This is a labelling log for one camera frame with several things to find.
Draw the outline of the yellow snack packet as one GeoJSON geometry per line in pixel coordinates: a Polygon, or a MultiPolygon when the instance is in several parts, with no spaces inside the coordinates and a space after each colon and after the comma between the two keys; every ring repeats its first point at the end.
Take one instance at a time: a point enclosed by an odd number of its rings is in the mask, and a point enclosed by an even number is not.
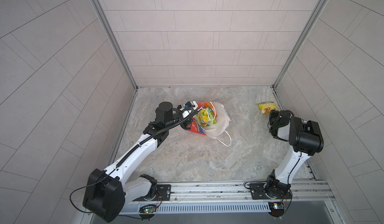
{"type": "Polygon", "coordinates": [[[262,115],[269,114],[272,111],[278,111],[278,108],[274,102],[261,102],[258,103],[257,106],[261,110],[262,115]]]}

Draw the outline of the red paper gift bag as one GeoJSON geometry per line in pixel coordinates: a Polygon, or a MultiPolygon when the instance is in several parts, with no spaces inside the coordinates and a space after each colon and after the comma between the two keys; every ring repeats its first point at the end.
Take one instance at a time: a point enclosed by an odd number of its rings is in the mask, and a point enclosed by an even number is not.
{"type": "Polygon", "coordinates": [[[192,117],[189,131],[216,139],[224,146],[230,147],[232,138],[226,129],[231,119],[224,106],[218,102],[202,101],[197,103],[197,111],[197,114],[192,117]],[[229,144],[220,139],[222,134],[228,136],[229,144]]]}

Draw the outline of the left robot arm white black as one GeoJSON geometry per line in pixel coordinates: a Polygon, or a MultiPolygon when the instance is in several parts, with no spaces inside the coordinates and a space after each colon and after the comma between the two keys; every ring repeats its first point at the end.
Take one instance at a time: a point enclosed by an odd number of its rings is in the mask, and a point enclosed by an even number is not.
{"type": "Polygon", "coordinates": [[[118,160],[104,170],[95,169],[88,178],[83,207],[106,222],[113,221],[125,204],[143,198],[147,201],[161,200],[157,180],[141,175],[129,182],[130,176],[141,162],[154,152],[177,126],[191,128],[198,104],[189,101],[174,108],[170,102],[162,102],[156,108],[155,120],[144,129],[138,141],[118,160]]]}

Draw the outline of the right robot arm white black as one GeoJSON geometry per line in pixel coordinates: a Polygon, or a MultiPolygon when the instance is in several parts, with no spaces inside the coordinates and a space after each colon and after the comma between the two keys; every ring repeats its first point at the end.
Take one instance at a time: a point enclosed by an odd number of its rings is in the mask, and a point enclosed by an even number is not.
{"type": "Polygon", "coordinates": [[[305,161],[323,150],[324,139],[316,121],[304,121],[290,110],[272,110],[268,127],[273,138],[290,145],[283,162],[272,171],[264,185],[269,198],[279,199],[287,195],[305,161]]]}

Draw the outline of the snacks inside bag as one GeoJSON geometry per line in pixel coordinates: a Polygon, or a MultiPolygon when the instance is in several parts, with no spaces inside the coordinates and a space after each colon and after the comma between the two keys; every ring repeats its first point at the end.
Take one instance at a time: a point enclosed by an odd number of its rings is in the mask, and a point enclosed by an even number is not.
{"type": "Polygon", "coordinates": [[[200,126],[208,128],[217,124],[216,116],[214,105],[211,102],[207,102],[200,108],[195,116],[195,120],[200,126]]]}

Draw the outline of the right circuit board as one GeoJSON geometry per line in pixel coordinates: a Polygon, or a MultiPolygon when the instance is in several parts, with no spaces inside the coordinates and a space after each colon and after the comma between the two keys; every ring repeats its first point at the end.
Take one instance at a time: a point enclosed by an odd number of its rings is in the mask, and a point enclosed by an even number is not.
{"type": "Polygon", "coordinates": [[[269,214],[274,218],[281,218],[286,211],[284,204],[281,202],[268,203],[268,205],[270,209],[269,214]]]}

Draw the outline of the white perforated vent strip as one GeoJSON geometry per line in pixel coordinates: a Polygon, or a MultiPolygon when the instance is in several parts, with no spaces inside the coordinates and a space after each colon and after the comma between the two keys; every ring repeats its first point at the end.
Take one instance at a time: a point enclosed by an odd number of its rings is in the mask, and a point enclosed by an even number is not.
{"type": "Polygon", "coordinates": [[[169,203],[161,204],[155,214],[270,213],[269,203],[169,203]]]}

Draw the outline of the left green circuit board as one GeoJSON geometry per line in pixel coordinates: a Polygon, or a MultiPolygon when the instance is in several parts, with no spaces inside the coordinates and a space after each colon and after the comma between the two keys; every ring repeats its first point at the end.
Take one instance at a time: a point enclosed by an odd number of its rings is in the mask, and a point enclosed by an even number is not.
{"type": "Polygon", "coordinates": [[[156,214],[156,205],[146,205],[139,209],[139,216],[142,220],[149,220],[156,214]]]}

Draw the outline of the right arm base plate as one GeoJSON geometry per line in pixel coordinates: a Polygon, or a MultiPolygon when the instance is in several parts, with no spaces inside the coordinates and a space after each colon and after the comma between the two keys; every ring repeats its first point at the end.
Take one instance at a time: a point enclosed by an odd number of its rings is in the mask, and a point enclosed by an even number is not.
{"type": "Polygon", "coordinates": [[[291,190],[276,187],[265,188],[266,183],[247,182],[245,188],[251,193],[253,200],[285,200],[293,197],[291,190]]]}

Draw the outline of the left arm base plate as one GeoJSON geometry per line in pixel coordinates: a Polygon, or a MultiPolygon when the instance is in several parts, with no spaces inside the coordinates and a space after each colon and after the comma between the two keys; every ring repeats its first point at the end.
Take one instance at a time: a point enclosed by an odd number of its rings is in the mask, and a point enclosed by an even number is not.
{"type": "Polygon", "coordinates": [[[147,196],[140,197],[134,200],[134,202],[155,202],[162,199],[162,201],[169,201],[171,195],[171,185],[157,185],[156,189],[151,189],[147,196]]]}

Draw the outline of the aluminium mounting rail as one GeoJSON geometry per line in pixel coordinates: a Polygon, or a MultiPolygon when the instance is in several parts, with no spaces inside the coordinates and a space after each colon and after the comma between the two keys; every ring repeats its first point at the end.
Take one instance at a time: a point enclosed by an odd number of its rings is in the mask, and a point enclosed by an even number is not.
{"type": "Polygon", "coordinates": [[[285,200],[253,200],[251,193],[245,188],[245,181],[229,182],[173,182],[157,183],[171,185],[169,201],[159,203],[235,203],[235,202],[281,202],[291,201],[333,201],[335,196],[326,181],[295,180],[291,185],[293,197],[285,200]]]}

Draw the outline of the right corner aluminium post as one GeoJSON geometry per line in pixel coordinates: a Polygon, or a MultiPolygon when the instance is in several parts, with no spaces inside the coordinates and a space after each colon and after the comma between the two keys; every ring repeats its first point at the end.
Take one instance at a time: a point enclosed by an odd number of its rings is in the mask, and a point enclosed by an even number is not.
{"type": "Polygon", "coordinates": [[[314,27],[317,19],[321,15],[323,9],[325,8],[326,4],[329,0],[319,0],[317,4],[315,5],[314,10],[312,11],[303,31],[301,32],[296,44],[294,45],[293,50],[291,51],[290,55],[288,56],[285,64],[283,65],[275,83],[272,85],[272,88],[274,90],[277,90],[278,86],[280,85],[283,77],[287,73],[290,65],[293,63],[295,57],[297,56],[298,52],[300,51],[302,45],[304,44],[305,40],[307,39],[309,33],[311,32],[312,28],[314,27]]]}

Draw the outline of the corner aluminium post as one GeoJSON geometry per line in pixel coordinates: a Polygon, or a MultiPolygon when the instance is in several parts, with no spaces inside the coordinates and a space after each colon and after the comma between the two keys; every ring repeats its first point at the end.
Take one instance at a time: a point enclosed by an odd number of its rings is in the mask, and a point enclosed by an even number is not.
{"type": "Polygon", "coordinates": [[[305,40],[307,39],[309,33],[311,32],[312,28],[314,27],[317,19],[321,15],[323,9],[325,8],[326,4],[329,0],[319,0],[317,4],[315,5],[314,10],[312,11],[303,31],[301,32],[296,44],[294,45],[293,50],[291,51],[290,55],[288,56],[285,64],[283,65],[275,83],[272,85],[272,88],[274,90],[277,90],[278,86],[280,85],[283,77],[287,73],[290,65],[293,63],[295,57],[297,56],[298,52],[300,51],[302,45],[304,44],[305,40]]]}
{"type": "Polygon", "coordinates": [[[100,1],[99,0],[90,0],[90,2],[91,2],[92,7],[94,8],[96,15],[98,16],[98,19],[101,23],[101,26],[104,29],[115,54],[117,55],[117,58],[119,59],[120,63],[122,64],[122,66],[123,66],[126,74],[128,75],[128,78],[129,78],[131,84],[133,85],[134,89],[137,90],[138,86],[134,80],[134,77],[133,77],[131,71],[129,70],[128,64],[124,58],[124,55],[123,55],[123,53],[119,47],[117,39],[116,39],[116,37],[115,37],[115,35],[111,29],[111,26],[107,20],[107,16],[106,16],[106,14],[105,14],[102,6],[101,6],[100,1]]]}

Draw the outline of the left corner aluminium post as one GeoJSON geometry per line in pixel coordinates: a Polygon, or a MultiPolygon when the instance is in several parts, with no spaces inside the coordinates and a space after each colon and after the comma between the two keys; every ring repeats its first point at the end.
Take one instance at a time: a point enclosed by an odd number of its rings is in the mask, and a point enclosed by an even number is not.
{"type": "Polygon", "coordinates": [[[101,26],[104,29],[115,54],[117,55],[117,58],[119,59],[120,63],[122,64],[122,66],[123,66],[126,74],[128,75],[128,78],[129,78],[131,84],[133,85],[134,89],[137,90],[138,86],[134,80],[134,77],[133,77],[131,71],[129,70],[128,64],[124,58],[124,55],[123,55],[123,53],[119,47],[117,39],[116,39],[116,37],[115,37],[115,35],[111,29],[111,26],[107,20],[107,16],[106,16],[106,14],[105,14],[102,6],[101,6],[100,1],[99,0],[90,0],[90,2],[91,2],[92,7],[94,8],[96,15],[98,16],[98,19],[101,23],[101,26]]]}

